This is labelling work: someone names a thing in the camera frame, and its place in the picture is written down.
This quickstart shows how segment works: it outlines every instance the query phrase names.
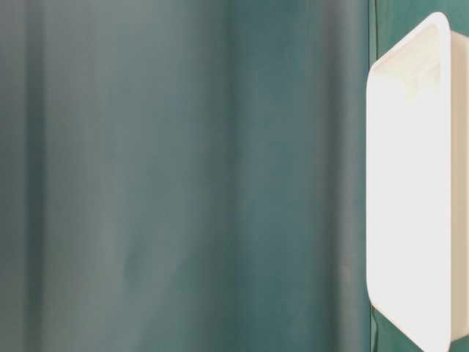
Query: white tray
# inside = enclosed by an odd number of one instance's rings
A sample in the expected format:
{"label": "white tray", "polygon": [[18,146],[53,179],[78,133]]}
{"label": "white tray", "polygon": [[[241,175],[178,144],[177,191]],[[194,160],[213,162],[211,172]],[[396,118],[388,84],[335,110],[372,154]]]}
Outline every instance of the white tray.
{"label": "white tray", "polygon": [[469,38],[431,14],[366,88],[370,300],[426,352],[469,334]]}

